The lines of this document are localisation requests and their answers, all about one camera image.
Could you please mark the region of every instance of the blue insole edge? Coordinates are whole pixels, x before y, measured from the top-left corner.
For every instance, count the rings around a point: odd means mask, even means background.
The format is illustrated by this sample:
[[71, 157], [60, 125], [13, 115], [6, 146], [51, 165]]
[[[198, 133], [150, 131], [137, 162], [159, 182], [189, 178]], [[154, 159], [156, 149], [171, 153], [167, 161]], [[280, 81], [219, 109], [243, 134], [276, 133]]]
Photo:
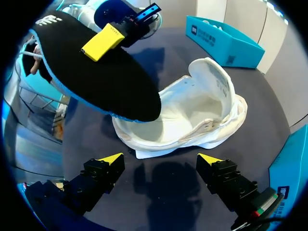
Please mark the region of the blue insole edge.
[[119, 119], [122, 119], [122, 120], [125, 120], [125, 121], [129, 121], [129, 122], [146, 123], [146, 122], [143, 122], [143, 121], [139, 121], [139, 120], [137, 120], [137, 119], [131, 120], [131, 119], [125, 118], [125, 117], [123, 117], [123, 116], [119, 116], [119, 115], [117, 115], [117, 114], [114, 114], [113, 112], [105, 111], [105, 110], [103, 110], [103, 109], [101, 109], [101, 108], [99, 108], [99, 107], [97, 107], [97, 106], [95, 106], [95, 105], [89, 103], [88, 101], [82, 99], [80, 96], [76, 95], [75, 93], [73, 93], [73, 92], [72, 92], [70, 89], [68, 89], [64, 84], [62, 84], [61, 81], [58, 80], [57, 77], [53, 74], [52, 70], [50, 69], [50, 67], [49, 67], [49, 65], [48, 65], [48, 63], [47, 63], [47, 61], [46, 61], [46, 59], [45, 59], [44, 52], [43, 52], [43, 49], [41, 48], [41, 44], [40, 44], [40, 41], [39, 41], [39, 37], [38, 37], [37, 33], [35, 32], [35, 30], [30, 29], [29, 31], [30, 31], [30, 33], [32, 33], [32, 34], [35, 36], [35, 38], [36, 38], [36, 40], [37, 40], [37, 42], [38, 42], [38, 45], [39, 45], [39, 47], [40, 47], [40, 52], [41, 52], [41, 54], [42, 54], [42, 58], [43, 58], [43, 61], [44, 61], [44, 64], [45, 64], [45, 66], [46, 66], [46, 69], [47, 69], [48, 73], [50, 74], [50, 76], [52, 77], [52, 79], [53, 79], [58, 85], [60, 85], [61, 89], [62, 89], [65, 93], [67, 93], [67, 95], [69, 95], [69, 96], [71, 96], [71, 97], [77, 99], [78, 101], [83, 102], [85, 105], [87, 105], [87, 106], [89, 106], [89, 107], [91, 107], [91, 108], [93, 108], [93, 109], [95, 109], [95, 110], [97, 110], [97, 111], [99, 111], [99, 112], [101, 112], [101, 113], [103, 113], [103, 114], [111, 115], [112, 117], [119, 118]]

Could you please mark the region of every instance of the white shoe upper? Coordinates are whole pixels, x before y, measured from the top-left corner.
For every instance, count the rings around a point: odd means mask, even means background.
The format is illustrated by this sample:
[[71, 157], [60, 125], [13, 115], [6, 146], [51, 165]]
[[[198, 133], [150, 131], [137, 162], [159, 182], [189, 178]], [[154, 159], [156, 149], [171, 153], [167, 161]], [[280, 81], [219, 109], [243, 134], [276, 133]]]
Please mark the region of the white shoe upper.
[[243, 124], [247, 104], [221, 66], [210, 58], [198, 59], [189, 65], [189, 73], [192, 77], [183, 76], [159, 92], [157, 120], [137, 124], [113, 118], [118, 137], [137, 151], [137, 158], [193, 145], [213, 148]]

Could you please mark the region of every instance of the cable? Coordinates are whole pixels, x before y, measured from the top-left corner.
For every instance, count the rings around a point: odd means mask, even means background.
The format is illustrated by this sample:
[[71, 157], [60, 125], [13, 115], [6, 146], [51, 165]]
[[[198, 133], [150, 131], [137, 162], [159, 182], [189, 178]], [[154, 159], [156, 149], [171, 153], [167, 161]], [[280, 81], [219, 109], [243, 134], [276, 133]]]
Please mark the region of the cable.
[[239, 230], [240, 231], [249, 231], [252, 227], [260, 226], [260, 225], [271, 223], [271, 222], [275, 222], [275, 221], [284, 221], [284, 218], [267, 218], [267, 219], [263, 219], [263, 220], [260, 220], [260, 221], [256, 221], [256, 222], [250, 223], [250, 224], [246, 225], [245, 227], [243, 227], [243, 228], [241, 228]]
[[37, 58], [43, 58], [43, 56], [41, 54], [35, 54], [35, 53], [32, 53], [32, 52], [28, 52], [28, 51], [21, 51], [19, 52], [20, 54], [25, 54], [25, 55], [30, 55], [30, 56], [33, 56], [33, 57], [37, 57]]
[[41, 173], [37, 173], [37, 172], [31, 172], [31, 171], [28, 171], [28, 170], [19, 168], [19, 167], [17, 167], [17, 166], [13, 166], [13, 167], [14, 167], [14, 168], [17, 168], [17, 169], [19, 169], [19, 170], [22, 170], [22, 171], [25, 171], [25, 172], [28, 172], [28, 173], [32, 173], [32, 174], [36, 174], [36, 175], [40, 175], [40, 176], [64, 178], [64, 177], [62, 177], [62, 176], [53, 176], [53, 175], [46, 175], [46, 174], [41, 174]]

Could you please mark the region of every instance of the dark blue table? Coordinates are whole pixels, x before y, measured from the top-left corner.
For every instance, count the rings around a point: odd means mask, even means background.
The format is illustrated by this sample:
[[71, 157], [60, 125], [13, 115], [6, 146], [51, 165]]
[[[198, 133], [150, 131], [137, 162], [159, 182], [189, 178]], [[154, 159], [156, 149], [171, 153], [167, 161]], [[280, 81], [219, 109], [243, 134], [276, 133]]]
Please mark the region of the dark blue table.
[[[128, 52], [149, 73], [159, 90], [188, 74], [188, 65], [209, 55], [185, 36], [184, 28], [160, 29]], [[235, 92], [248, 104], [243, 126], [213, 150], [183, 148], [138, 160], [114, 131], [111, 117], [71, 99], [63, 140], [64, 176], [71, 180], [90, 158], [124, 153], [126, 170], [110, 195], [85, 217], [117, 231], [229, 231], [236, 219], [211, 195], [195, 171], [197, 153], [231, 159], [259, 190], [269, 186], [268, 168], [290, 134], [282, 107], [257, 70], [225, 68]]]

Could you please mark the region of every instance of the blue box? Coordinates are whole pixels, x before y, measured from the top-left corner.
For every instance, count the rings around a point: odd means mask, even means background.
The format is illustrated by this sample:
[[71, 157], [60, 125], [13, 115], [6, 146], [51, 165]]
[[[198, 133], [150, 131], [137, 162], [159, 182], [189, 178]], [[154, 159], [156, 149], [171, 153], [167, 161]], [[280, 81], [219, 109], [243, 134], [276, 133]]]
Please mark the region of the blue box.
[[[269, 168], [270, 187], [284, 194], [273, 217], [286, 217], [308, 181], [308, 125], [292, 134]], [[274, 230], [278, 222], [271, 223]]]
[[256, 68], [265, 52], [251, 38], [232, 26], [206, 18], [187, 16], [186, 35], [221, 66]]

